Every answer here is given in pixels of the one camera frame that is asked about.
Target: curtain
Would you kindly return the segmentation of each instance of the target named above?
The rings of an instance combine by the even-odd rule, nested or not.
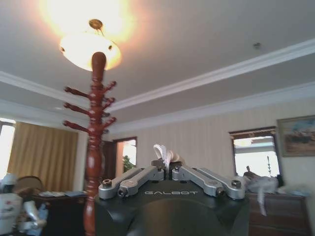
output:
[[[8,172],[37,176],[48,191],[72,190],[78,134],[17,122]]]

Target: picture frame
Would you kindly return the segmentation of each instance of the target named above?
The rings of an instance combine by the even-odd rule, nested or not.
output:
[[[315,157],[315,115],[277,120],[283,157]]]

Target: wooden coat rack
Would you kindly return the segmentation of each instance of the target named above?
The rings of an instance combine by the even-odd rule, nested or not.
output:
[[[104,171],[104,162],[102,160],[101,153],[102,134],[104,132],[108,132],[106,128],[116,121],[116,118],[112,117],[105,123],[102,122],[103,117],[108,117],[110,115],[104,110],[115,101],[115,98],[113,97],[106,98],[105,94],[116,85],[116,82],[111,82],[108,86],[103,86],[102,81],[105,64],[106,56],[104,53],[97,52],[93,54],[92,84],[91,92],[89,94],[69,87],[64,89],[66,92],[86,97],[90,100],[90,109],[88,111],[69,103],[64,104],[64,107],[66,108],[88,115],[90,117],[90,125],[88,128],[84,128],[67,120],[63,122],[65,126],[69,126],[70,128],[76,130],[85,131],[89,135],[89,147],[86,165],[88,180],[86,192],[88,194],[88,199],[84,210],[84,228],[86,231],[86,236],[95,235],[94,196],[98,193],[98,186]]]

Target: wooden cabinet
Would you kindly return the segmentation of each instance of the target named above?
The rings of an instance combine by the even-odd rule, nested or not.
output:
[[[267,216],[260,213],[257,194],[250,199],[250,236],[311,236],[304,197],[265,194]]]
[[[41,236],[84,236],[83,209],[86,197],[33,196],[36,206],[48,209],[47,225]]]

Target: ceiling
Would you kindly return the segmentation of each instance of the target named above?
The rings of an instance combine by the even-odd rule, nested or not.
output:
[[[120,123],[309,83],[314,9],[313,0],[1,0],[0,99],[86,120],[56,110],[65,100],[87,107],[63,88],[88,92],[91,78],[59,41],[91,18],[123,55],[105,74],[118,83]]]

